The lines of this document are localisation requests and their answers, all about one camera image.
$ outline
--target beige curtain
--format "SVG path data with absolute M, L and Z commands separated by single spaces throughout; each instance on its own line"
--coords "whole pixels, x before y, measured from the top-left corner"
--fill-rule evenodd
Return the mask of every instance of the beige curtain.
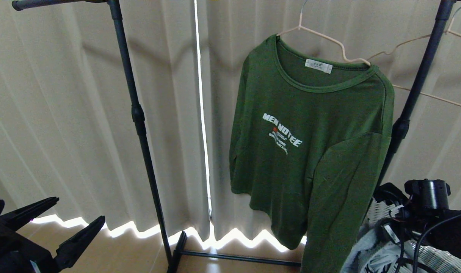
M 209 235 L 192 2 L 121 1 L 168 233 Z M 0 195 L 110 229 L 157 225 L 105 3 L 0 1 Z
M 229 141 L 241 65 L 247 54 L 268 36 L 297 26 L 303 2 L 198 3 L 215 236 L 219 239 L 237 227 L 253 238 L 262 229 L 269 230 L 269 219 L 264 213 L 252 211 L 248 207 L 249 197 L 232 194 L 229 185 Z M 303 25 L 342 41 L 348 58 L 367 58 L 430 33 L 438 5 L 439 1 L 309 1 Z M 461 32 L 461 13 L 454 29 Z M 283 39 L 303 53 L 343 61 L 337 45 L 311 33 L 294 31 Z M 427 41 L 412 42 L 394 55 L 382 55 L 371 61 L 393 83 L 410 88 Z M 460 38 L 452 35 L 443 38 L 423 92 L 461 103 Z M 407 91 L 396 90 L 395 119 L 407 95 Z M 422 96 L 409 134 L 384 181 L 403 188 L 405 181 L 425 177 L 446 180 L 453 191 L 451 206 L 461 209 L 461 108 Z

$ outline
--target tile floor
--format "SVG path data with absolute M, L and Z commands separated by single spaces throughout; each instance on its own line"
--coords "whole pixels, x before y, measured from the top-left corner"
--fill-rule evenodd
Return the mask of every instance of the tile floor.
M 57 223 L 34 224 L 24 226 L 19 233 L 28 237 L 52 252 L 59 244 L 81 230 L 81 226 L 64 228 Z M 189 237 L 187 250 L 202 251 L 198 241 Z M 238 240 L 233 240 L 222 249 L 220 254 L 238 254 L 289 261 L 300 261 L 303 245 L 293 251 L 281 253 L 270 243 L 263 241 L 255 248 L 247 248 Z M 119 237 L 109 236 L 107 229 L 102 230 L 79 258 L 73 268 L 64 273 L 165 273 L 167 270 L 165 252 L 160 234 L 140 239 L 129 230 Z M 204 257 L 183 256 L 178 273 L 298 273 L 299 268 L 258 264 L 251 262 Z

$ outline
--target clothing label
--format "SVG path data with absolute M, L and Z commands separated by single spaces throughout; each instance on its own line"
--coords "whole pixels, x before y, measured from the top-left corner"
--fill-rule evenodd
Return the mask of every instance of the clothing label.
M 331 69 L 333 68 L 333 65 L 331 65 L 331 64 L 325 64 L 325 63 L 322 63 L 322 62 L 319 62 L 319 61 L 315 61 L 315 60 L 306 59 L 306 61 L 305 61 L 305 67 L 309 67 L 309 68 L 312 68 L 312 69 L 320 70 L 320 71 L 323 71 L 323 72 L 325 72 L 325 73 L 330 74 L 330 73 L 331 73 Z
M 287 142 L 290 142 L 296 147 L 298 147 L 303 142 L 294 137 L 290 130 L 283 126 L 283 124 L 281 124 L 274 116 L 264 113 L 262 119 L 274 124 L 273 130 L 269 133 L 269 136 L 274 139 L 278 147 L 283 149 L 286 155 L 288 155 L 288 149 L 286 148 Z

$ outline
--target white lettering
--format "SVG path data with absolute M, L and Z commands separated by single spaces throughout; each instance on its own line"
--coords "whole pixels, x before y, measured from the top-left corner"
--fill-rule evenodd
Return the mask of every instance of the white lettering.
M 296 147 L 298 147 L 302 142 L 303 142 L 303 141 L 301 141 L 301 140 L 295 140 L 295 141 L 293 142 L 293 145 L 295 145 Z

